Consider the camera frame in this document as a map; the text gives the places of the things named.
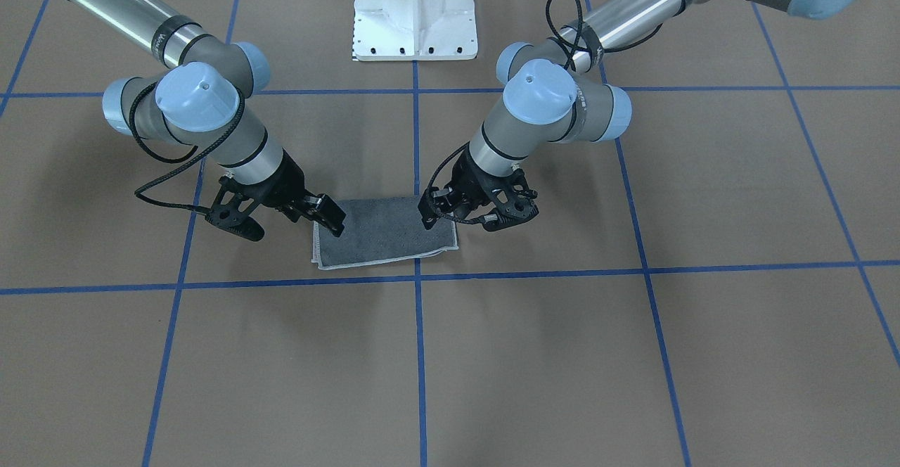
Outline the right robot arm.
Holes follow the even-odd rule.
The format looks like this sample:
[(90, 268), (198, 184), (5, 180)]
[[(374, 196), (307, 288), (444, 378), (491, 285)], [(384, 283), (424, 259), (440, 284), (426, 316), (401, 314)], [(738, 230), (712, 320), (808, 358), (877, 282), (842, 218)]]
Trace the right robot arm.
[[(153, 78), (124, 78), (103, 93), (103, 114), (151, 158), (173, 165), (136, 188), (135, 197), (158, 207), (188, 210), (226, 232), (259, 241), (257, 207), (290, 221), (307, 218), (334, 236), (346, 214), (325, 194), (308, 191), (304, 173), (266, 125), (247, 107), (266, 88), (271, 69), (250, 43), (226, 44), (161, 0), (68, 0), (86, 9), (166, 67)], [(148, 197), (157, 187), (207, 159), (225, 171), (209, 207)]]

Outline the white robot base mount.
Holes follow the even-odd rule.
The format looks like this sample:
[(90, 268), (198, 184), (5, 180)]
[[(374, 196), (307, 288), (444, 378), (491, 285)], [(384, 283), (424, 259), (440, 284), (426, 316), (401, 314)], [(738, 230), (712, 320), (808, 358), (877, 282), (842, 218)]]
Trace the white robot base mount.
[(472, 60), (475, 0), (354, 0), (357, 61)]

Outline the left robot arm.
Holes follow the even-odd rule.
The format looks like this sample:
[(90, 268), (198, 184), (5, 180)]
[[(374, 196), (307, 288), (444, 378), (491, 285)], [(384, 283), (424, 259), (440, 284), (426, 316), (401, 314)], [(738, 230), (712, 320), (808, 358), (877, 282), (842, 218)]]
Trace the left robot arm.
[[(605, 56), (644, 43), (667, 20), (710, 0), (608, 0), (552, 27), (539, 44), (509, 44), (496, 63), (502, 96), (469, 143), (449, 157), (444, 187), (427, 185), (418, 209), (425, 229), (441, 218), (488, 232), (538, 215), (521, 163), (543, 143), (607, 142), (627, 130), (632, 102), (623, 89), (583, 78)], [(854, 0), (747, 0), (791, 16), (823, 20)]]

